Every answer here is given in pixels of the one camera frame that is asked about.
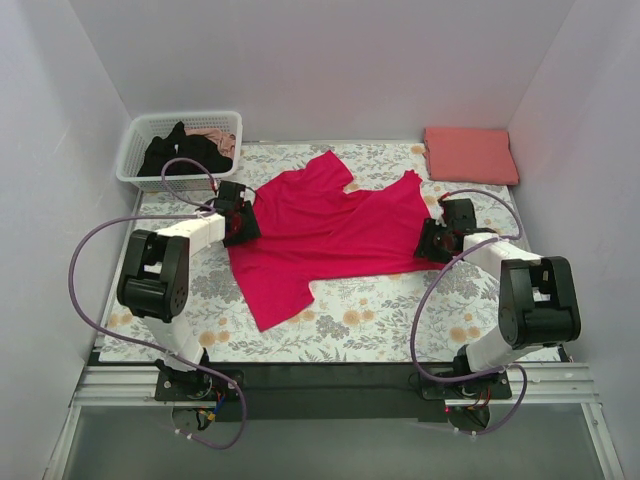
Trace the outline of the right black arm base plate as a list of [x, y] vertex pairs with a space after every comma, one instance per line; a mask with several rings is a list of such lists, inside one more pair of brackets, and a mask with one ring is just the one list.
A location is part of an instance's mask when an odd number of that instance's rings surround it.
[[423, 400], [484, 401], [507, 400], [512, 390], [505, 373], [492, 374], [466, 382], [436, 382], [413, 372], [408, 376], [409, 386]]

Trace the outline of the magenta t shirt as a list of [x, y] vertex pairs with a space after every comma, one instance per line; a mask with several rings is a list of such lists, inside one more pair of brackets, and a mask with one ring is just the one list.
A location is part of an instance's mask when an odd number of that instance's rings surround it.
[[430, 216], [415, 171], [382, 190], [348, 193], [352, 180], [344, 163], [326, 152], [258, 189], [261, 236], [228, 252], [259, 331], [311, 305], [313, 281], [442, 269], [414, 255]]

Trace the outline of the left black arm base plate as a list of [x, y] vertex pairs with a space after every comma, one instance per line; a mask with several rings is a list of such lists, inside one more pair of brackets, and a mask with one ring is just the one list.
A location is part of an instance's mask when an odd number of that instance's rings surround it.
[[162, 402], [238, 401], [239, 394], [231, 381], [200, 370], [182, 372], [168, 369], [158, 374], [154, 399]]

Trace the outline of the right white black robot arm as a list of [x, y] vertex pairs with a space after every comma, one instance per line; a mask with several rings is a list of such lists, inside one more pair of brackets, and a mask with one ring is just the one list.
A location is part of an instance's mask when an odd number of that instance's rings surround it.
[[[566, 258], [544, 257], [514, 245], [523, 234], [520, 222], [514, 235], [502, 236], [480, 228], [472, 201], [456, 199], [455, 194], [440, 197], [442, 215], [424, 221], [414, 252], [415, 257], [444, 267], [418, 304], [410, 332], [410, 354], [421, 377], [453, 384], [460, 395], [471, 398], [486, 389], [489, 376], [501, 373], [527, 354], [576, 340], [581, 333], [581, 318]], [[418, 323], [437, 284], [460, 262], [474, 265], [498, 281], [498, 320], [482, 338], [459, 350], [448, 375], [438, 376], [418, 360]]]

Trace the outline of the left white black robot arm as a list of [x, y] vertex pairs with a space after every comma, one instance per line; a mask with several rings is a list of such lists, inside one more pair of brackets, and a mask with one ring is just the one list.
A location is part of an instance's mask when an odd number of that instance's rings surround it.
[[137, 229], [128, 240], [117, 300], [142, 320], [161, 348], [158, 366], [181, 372], [178, 387], [193, 400], [211, 392], [213, 377], [198, 366], [204, 348], [184, 315], [190, 260], [215, 243], [228, 248], [261, 237], [253, 205], [246, 198], [249, 190], [240, 183], [222, 181], [217, 195], [195, 217], [159, 230]]

